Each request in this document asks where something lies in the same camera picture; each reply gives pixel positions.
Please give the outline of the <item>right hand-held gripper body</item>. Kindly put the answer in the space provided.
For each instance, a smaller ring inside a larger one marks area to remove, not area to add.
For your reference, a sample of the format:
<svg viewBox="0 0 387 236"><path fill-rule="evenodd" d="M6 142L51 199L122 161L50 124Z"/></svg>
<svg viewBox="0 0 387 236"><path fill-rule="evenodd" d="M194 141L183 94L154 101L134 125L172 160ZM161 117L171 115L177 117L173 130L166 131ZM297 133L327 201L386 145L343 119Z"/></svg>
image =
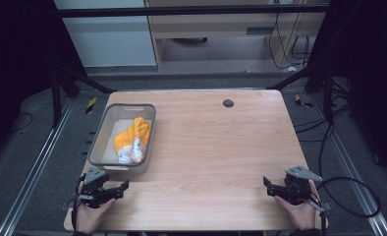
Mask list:
<svg viewBox="0 0 387 236"><path fill-rule="evenodd" d="M287 188L286 201L292 205L300 205L311 200L314 192L311 190L309 181L322 182L323 179L307 168L298 165L285 170L284 183Z"/></svg>

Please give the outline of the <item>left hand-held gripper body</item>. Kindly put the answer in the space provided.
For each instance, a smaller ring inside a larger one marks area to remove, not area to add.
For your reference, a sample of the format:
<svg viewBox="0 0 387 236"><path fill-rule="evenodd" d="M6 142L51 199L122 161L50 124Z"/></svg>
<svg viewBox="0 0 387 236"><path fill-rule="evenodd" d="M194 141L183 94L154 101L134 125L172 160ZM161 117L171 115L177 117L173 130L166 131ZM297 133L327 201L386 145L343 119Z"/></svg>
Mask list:
<svg viewBox="0 0 387 236"><path fill-rule="evenodd" d="M99 208L106 204L108 201L105 199L104 194L107 192L115 192L115 189L103 188L103 184L108 180L108 173L90 166L84 174L79 199L91 208Z"/></svg>

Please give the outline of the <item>person's right hand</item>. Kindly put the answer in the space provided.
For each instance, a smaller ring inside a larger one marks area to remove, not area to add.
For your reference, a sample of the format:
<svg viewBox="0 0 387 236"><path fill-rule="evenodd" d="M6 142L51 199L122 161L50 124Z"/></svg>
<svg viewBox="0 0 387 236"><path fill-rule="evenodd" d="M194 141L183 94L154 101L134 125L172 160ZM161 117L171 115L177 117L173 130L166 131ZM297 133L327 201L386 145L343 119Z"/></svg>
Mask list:
<svg viewBox="0 0 387 236"><path fill-rule="evenodd" d="M302 203L294 206L278 196L274 197L274 201L287 212L296 229L308 230L316 228L319 216L311 204Z"/></svg>

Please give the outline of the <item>person's left hand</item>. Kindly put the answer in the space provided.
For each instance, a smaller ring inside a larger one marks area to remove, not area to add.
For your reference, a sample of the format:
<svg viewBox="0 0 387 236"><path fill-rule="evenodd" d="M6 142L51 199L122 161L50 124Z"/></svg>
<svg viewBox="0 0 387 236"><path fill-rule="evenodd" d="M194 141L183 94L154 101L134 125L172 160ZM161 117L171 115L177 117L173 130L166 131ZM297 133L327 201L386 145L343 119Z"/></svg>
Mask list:
<svg viewBox="0 0 387 236"><path fill-rule="evenodd" d="M99 208L91 208L82 204L80 200L77 200L77 206L73 213L75 220L73 236L92 236L97 229L97 226L101 223L104 215L115 203L116 200L111 199Z"/></svg>

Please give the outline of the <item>grey plastic basket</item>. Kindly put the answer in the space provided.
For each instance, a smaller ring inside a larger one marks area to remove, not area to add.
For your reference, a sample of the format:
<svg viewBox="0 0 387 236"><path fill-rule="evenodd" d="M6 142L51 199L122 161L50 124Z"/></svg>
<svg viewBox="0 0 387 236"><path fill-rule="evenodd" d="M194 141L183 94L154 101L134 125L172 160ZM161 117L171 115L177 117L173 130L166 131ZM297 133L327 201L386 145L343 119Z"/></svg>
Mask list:
<svg viewBox="0 0 387 236"><path fill-rule="evenodd" d="M152 104L113 103L107 106L101 123L91 145L87 160L94 166L107 171L123 171L126 174L142 174L149 165L149 149L155 129L156 109ZM150 124L150 135L146 154L141 163L123 164L118 160L113 139L133 124L137 117L144 118Z"/></svg>

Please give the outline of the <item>yellow and white cloth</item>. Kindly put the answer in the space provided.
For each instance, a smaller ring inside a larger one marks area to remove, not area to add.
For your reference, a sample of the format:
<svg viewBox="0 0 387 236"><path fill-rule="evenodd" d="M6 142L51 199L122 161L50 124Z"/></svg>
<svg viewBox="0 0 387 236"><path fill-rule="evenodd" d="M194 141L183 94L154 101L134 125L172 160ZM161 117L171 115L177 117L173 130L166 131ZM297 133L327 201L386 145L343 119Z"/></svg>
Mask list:
<svg viewBox="0 0 387 236"><path fill-rule="evenodd" d="M150 130L150 124L144 118L137 117L131 126L114 137L113 145L120 163L138 164L143 161Z"/></svg>

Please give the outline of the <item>yellow black striped tape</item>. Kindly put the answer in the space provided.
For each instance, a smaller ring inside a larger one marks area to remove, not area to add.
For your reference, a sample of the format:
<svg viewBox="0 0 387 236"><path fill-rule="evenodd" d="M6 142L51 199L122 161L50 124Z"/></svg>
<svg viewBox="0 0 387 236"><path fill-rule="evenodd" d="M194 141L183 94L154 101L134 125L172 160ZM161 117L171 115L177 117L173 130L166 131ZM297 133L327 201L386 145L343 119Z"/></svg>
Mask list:
<svg viewBox="0 0 387 236"><path fill-rule="evenodd" d="M295 94L295 103L297 105L300 105L300 106L306 107L306 108L312 108L313 107L310 102L303 102L301 97L298 94Z"/></svg>
<svg viewBox="0 0 387 236"><path fill-rule="evenodd" d="M87 107L85 109L85 114L90 114L92 112L93 107L94 107L96 101L97 101L97 97L92 97L89 100L88 105L87 105Z"/></svg>

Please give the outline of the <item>black metal stand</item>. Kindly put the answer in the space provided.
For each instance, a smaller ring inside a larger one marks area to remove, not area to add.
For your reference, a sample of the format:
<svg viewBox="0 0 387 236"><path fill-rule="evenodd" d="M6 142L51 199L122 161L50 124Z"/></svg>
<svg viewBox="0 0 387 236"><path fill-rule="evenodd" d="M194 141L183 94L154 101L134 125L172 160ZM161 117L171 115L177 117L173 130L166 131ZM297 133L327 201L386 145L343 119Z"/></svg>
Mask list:
<svg viewBox="0 0 387 236"><path fill-rule="evenodd" d="M53 128L58 126L62 118L60 91L63 89L67 97L78 97L81 91L76 81L83 82L102 93L114 92L113 89L91 80L88 75L80 74L69 68L58 67L53 71L50 79L53 103Z"/></svg>
<svg viewBox="0 0 387 236"><path fill-rule="evenodd" d="M296 72L286 80L268 87L268 89L281 90L300 78L308 77L305 85L307 92L316 92L323 87L323 115L329 124L333 123L332 112L332 70L328 66L311 65Z"/></svg>

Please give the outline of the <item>dark curtain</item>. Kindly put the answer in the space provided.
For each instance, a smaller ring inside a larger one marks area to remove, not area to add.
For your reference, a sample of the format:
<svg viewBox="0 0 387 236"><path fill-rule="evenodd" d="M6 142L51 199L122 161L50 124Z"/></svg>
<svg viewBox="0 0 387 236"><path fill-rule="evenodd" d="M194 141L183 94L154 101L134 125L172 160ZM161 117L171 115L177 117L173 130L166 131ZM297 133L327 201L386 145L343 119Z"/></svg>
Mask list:
<svg viewBox="0 0 387 236"><path fill-rule="evenodd" d="M81 75L83 63L54 0L0 0L0 145L18 118L22 102L51 87L57 68Z"/></svg>
<svg viewBox="0 0 387 236"><path fill-rule="evenodd" d="M387 164L387 0L330 0L309 63L307 87L319 88L324 70L350 82L350 100L362 128Z"/></svg>

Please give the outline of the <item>white cabinet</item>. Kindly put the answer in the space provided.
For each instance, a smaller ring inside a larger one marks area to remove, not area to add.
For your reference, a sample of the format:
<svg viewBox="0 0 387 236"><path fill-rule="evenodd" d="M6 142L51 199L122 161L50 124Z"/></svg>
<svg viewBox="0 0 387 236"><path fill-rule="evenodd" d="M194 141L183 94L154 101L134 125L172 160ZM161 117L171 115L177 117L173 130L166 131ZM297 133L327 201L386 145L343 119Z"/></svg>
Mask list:
<svg viewBox="0 0 387 236"><path fill-rule="evenodd" d="M59 10L144 7L143 0L54 0ZM155 66L147 17L64 18L86 68Z"/></svg>

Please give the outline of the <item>light wooden shelf unit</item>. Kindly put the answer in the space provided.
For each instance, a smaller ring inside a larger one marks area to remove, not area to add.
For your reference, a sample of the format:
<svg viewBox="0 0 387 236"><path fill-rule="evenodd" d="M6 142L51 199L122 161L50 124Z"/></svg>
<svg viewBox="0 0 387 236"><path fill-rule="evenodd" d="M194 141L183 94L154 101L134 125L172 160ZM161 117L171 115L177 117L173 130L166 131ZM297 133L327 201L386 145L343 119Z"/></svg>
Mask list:
<svg viewBox="0 0 387 236"><path fill-rule="evenodd" d="M143 0L147 7L302 5L327 4L329 0ZM292 62L289 54L298 37L316 36L324 20L321 13L226 14L150 16L155 39L261 35L274 63Z"/></svg>

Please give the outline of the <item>aluminium floor rail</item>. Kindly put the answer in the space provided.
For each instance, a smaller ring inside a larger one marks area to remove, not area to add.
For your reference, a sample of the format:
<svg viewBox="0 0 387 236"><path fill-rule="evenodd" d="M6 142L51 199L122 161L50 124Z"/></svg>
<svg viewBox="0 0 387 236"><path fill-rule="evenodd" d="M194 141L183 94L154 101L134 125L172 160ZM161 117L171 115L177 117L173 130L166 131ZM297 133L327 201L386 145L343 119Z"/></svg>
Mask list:
<svg viewBox="0 0 387 236"><path fill-rule="evenodd" d="M4 220L0 224L0 236L13 235L20 218L24 213L24 210L28 205L29 199L35 189L35 186L43 173L46 163L70 117L74 103L75 101L72 98L66 99L65 106L61 110L61 118L59 123L51 129L43 147L40 150L39 155L36 158L36 161L28 173L26 181L20 189L10 210L4 217Z"/></svg>
<svg viewBox="0 0 387 236"><path fill-rule="evenodd" d="M310 98L312 99L313 105L320 117L324 118L322 106L323 102L321 99L316 95L311 95ZM352 162L350 155L336 130L330 131L330 139L346 175L350 178L362 181L361 175ZM365 214L373 214L378 208L378 204L376 203L373 195L366 189L366 187L361 187L358 183L353 184L353 191L357 196L363 212ZM370 217L368 222L376 236L387 236L387 221L380 211L375 216Z"/></svg>

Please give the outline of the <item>black horizontal frame bar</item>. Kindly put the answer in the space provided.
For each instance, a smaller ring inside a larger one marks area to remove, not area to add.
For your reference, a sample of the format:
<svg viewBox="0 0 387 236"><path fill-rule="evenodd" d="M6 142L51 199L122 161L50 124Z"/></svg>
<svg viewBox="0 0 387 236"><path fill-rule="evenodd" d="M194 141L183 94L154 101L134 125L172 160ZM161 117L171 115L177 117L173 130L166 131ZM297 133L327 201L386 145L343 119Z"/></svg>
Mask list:
<svg viewBox="0 0 387 236"><path fill-rule="evenodd" d="M328 4L302 5L227 5L183 6L148 8L68 9L56 10L53 15L62 18L138 17L138 16L184 16L226 14L275 14L275 13L321 13L329 10Z"/></svg>

